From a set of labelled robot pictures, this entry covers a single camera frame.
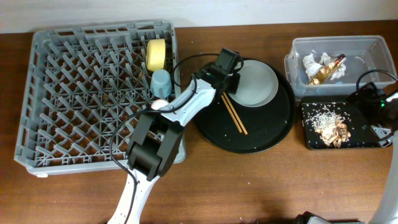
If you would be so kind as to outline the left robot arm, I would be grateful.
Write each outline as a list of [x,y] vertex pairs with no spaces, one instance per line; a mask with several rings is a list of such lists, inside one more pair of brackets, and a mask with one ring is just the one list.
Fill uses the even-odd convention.
[[110,148],[122,127],[139,117],[126,149],[127,163],[114,160],[127,173],[127,180],[110,223],[139,223],[154,184],[174,163],[186,125],[224,93],[236,93],[243,56],[226,48],[216,56],[192,74],[185,91],[172,102],[157,100],[150,108],[129,115],[113,131]]

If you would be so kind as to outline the clear plastic waste bin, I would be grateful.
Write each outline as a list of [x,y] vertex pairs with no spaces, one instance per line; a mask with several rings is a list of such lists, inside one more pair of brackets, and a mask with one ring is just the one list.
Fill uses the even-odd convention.
[[[309,85],[303,59],[312,54],[315,61],[319,62],[324,53],[332,58],[341,54],[346,56],[345,75],[327,80],[322,85]],[[284,58],[284,66],[297,101],[304,96],[350,95],[356,90],[359,76],[369,70],[386,70],[397,75],[386,41],[379,35],[296,38],[290,53]]]

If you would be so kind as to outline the gold brown snack wrapper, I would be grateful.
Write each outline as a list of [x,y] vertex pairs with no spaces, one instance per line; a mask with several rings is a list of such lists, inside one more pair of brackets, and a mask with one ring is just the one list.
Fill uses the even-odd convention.
[[341,54],[337,56],[334,62],[326,66],[322,66],[317,74],[309,81],[309,85],[321,85],[323,84],[328,78],[330,78],[346,61],[345,54]]

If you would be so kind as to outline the grey round plate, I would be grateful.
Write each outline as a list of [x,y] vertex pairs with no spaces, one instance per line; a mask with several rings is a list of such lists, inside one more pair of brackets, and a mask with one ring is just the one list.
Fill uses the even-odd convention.
[[279,88],[279,81],[273,69],[258,60],[245,60],[239,71],[240,79],[235,94],[231,99],[242,106],[260,107],[269,103]]

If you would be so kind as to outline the blue plastic cup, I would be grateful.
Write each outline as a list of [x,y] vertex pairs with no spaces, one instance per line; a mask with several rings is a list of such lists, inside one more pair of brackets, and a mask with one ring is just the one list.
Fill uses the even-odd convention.
[[172,92],[169,72],[164,69],[156,70],[152,74],[150,90],[156,97],[166,99]]

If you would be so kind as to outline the pink plastic cup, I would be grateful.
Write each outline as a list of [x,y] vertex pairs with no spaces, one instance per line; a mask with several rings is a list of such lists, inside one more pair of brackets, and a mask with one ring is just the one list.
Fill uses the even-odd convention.
[[155,100],[151,104],[150,108],[153,109],[153,110],[159,110],[159,109],[167,106],[168,104],[169,104],[169,102],[167,100],[158,99],[158,100]]

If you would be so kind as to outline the food scraps and rice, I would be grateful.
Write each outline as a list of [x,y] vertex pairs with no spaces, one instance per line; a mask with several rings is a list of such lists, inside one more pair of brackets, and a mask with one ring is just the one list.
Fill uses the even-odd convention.
[[313,148],[321,147],[340,148],[348,143],[351,133],[348,123],[351,121],[350,114],[343,111],[345,103],[306,103],[303,109],[303,127],[314,140]]

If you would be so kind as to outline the grey plastic dishwasher rack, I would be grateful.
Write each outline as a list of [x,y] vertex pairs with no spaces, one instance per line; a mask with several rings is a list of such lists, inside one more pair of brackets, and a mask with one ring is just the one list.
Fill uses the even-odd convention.
[[147,44],[163,39],[164,68],[178,74],[170,21],[42,30],[34,34],[15,161],[37,177],[117,169],[155,100]]

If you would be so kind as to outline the yellow bowl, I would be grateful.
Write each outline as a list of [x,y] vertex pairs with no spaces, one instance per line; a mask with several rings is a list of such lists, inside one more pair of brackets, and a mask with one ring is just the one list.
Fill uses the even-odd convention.
[[154,72],[164,68],[166,44],[164,39],[150,40],[147,44],[146,67]]

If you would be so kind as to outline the wooden chopstick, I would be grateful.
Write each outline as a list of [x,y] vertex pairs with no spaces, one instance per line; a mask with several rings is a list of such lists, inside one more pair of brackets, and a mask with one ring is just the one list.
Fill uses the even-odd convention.
[[235,118],[237,119],[237,121],[238,121],[238,123],[239,123],[241,129],[243,130],[242,133],[244,133],[245,135],[248,135],[248,131],[247,131],[247,129],[245,128],[245,126],[243,125],[243,122],[241,121],[241,118],[239,117],[238,113],[236,112],[236,110],[235,110],[235,108],[234,108],[232,102],[230,101],[228,95],[227,95],[226,93],[223,93],[223,94],[225,95],[226,100],[227,100],[229,106],[231,107],[231,110],[232,110],[233,114],[235,115]]
[[241,129],[241,127],[240,127],[240,125],[239,125],[237,119],[235,118],[235,115],[233,114],[233,112],[232,112],[232,110],[231,110],[231,107],[229,106],[229,104],[228,104],[228,102],[227,102],[226,97],[225,97],[224,94],[221,96],[221,99],[223,100],[223,103],[224,103],[226,109],[228,110],[228,113],[230,114],[230,116],[231,116],[231,118],[232,118],[234,124],[236,125],[236,127],[237,127],[239,133],[242,133],[243,130]]

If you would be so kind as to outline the white tissue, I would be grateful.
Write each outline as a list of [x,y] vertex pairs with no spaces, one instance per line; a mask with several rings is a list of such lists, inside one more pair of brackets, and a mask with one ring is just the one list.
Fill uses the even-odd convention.
[[[323,52],[319,64],[322,64],[324,66],[329,66],[329,64],[331,64],[335,60],[336,60],[335,57],[331,57],[326,52]],[[345,71],[346,71],[346,66],[345,64],[342,64],[334,73],[331,74],[330,80],[339,79],[345,76]]]
[[311,80],[323,67],[323,59],[316,61],[313,53],[311,53],[303,58],[303,65],[308,79]]

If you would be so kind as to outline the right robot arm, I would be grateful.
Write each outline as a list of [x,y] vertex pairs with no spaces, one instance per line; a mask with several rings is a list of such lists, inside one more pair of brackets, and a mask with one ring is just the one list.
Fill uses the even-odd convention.
[[356,106],[375,137],[376,144],[387,148],[377,161],[386,162],[384,185],[379,204],[368,223],[397,223],[397,91],[385,93],[373,82],[357,84],[347,102]]

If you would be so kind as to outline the black rectangular tray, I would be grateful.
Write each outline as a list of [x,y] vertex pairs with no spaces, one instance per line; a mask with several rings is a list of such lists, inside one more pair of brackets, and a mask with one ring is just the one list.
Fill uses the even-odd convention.
[[[299,104],[306,147],[310,150],[378,148],[392,145],[391,131],[371,126],[358,107],[347,102],[345,95],[305,96]],[[350,136],[341,144],[325,144],[316,128],[339,118]]]

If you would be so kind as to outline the round black serving tray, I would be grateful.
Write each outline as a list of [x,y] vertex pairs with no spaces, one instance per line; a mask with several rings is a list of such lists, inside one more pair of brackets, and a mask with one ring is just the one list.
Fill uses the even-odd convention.
[[267,65],[275,71],[279,81],[276,96],[269,103],[260,107],[246,107],[235,102],[228,94],[248,135],[239,133],[223,100],[219,99],[193,119],[207,140],[229,152],[251,154],[265,151],[286,137],[295,120],[295,95],[284,75]]

